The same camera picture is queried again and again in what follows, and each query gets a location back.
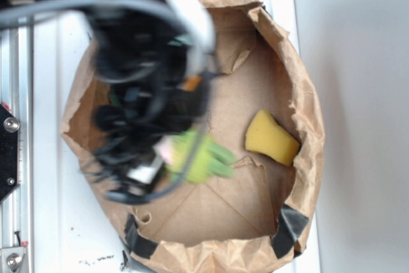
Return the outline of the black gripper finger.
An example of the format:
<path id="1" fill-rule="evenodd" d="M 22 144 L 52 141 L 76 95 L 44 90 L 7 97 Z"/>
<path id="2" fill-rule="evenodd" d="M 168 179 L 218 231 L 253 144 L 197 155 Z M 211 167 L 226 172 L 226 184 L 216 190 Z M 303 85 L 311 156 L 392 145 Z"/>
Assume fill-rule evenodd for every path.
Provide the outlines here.
<path id="1" fill-rule="evenodd" d="M 164 169 L 164 160 L 154 146 L 166 134 L 157 125 L 120 126 L 106 129 L 104 144 L 94 149 L 84 168 L 90 170 L 93 183 L 109 181 L 105 192 L 109 201 L 126 205 L 149 202 Z"/>

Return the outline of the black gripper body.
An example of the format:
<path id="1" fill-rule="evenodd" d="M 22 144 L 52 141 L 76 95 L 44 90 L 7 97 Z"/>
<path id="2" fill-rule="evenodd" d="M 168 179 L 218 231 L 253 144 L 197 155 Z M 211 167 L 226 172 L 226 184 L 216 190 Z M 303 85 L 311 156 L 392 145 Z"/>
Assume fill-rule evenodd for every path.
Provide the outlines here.
<path id="1" fill-rule="evenodd" d="M 84 0 L 98 78 L 118 88 L 131 126 L 170 132 L 205 113 L 216 34 L 198 0 Z"/>

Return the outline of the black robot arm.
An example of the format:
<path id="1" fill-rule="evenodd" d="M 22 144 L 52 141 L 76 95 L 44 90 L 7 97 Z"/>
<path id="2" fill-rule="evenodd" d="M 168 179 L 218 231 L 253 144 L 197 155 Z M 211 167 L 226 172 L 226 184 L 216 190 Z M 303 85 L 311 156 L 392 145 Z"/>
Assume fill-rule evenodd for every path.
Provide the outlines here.
<path id="1" fill-rule="evenodd" d="M 108 102 L 93 112 L 105 141 L 93 150 L 107 199 L 142 205 L 187 178 L 204 140 L 200 119 L 217 63 L 212 19 L 198 0 L 1 0 L 1 28 L 53 13 L 83 14 L 97 43 L 94 72 Z"/>

